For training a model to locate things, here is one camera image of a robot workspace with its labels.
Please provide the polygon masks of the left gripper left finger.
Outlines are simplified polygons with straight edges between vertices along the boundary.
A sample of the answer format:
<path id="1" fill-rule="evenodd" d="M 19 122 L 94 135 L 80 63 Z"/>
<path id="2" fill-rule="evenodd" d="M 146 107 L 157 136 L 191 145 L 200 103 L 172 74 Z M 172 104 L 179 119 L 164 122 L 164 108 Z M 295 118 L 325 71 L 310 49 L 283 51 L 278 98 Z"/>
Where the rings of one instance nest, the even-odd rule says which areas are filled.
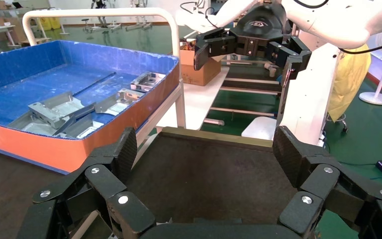
<path id="1" fill-rule="evenodd" d="M 125 185 L 136 155 L 136 133 L 127 127 L 117 142 L 94 149 L 79 169 L 34 194 L 32 238 L 69 239 L 69 228 L 92 212 L 120 239 L 154 227 L 154 215 Z"/>

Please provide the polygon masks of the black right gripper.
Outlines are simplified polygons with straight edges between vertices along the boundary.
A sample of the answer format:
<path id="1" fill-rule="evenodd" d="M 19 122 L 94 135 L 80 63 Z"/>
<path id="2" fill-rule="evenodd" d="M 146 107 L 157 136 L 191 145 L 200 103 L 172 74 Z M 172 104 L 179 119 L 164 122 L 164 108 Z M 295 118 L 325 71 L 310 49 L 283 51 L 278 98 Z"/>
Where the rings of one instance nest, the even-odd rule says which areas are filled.
<path id="1" fill-rule="evenodd" d="M 200 70 L 210 57 L 231 53 L 266 56 L 270 62 L 283 69 L 282 85 L 286 86 L 307 68 L 312 54 L 297 36 L 284 36 L 286 19 L 286 11 L 281 4 L 256 4 L 230 31 L 217 28 L 197 35 L 194 69 Z"/>

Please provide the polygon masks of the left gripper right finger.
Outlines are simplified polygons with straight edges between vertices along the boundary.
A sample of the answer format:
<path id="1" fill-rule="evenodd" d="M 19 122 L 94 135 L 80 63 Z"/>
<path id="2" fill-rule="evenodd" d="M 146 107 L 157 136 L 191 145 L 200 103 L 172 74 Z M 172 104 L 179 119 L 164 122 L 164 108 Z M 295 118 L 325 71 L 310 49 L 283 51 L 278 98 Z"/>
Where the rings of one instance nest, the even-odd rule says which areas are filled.
<path id="1" fill-rule="evenodd" d="M 382 237 L 382 184 L 352 172 L 326 149 L 299 141 L 278 126 L 273 154 L 297 193 L 278 223 L 308 237 L 325 211 L 337 214 L 360 237 Z"/>

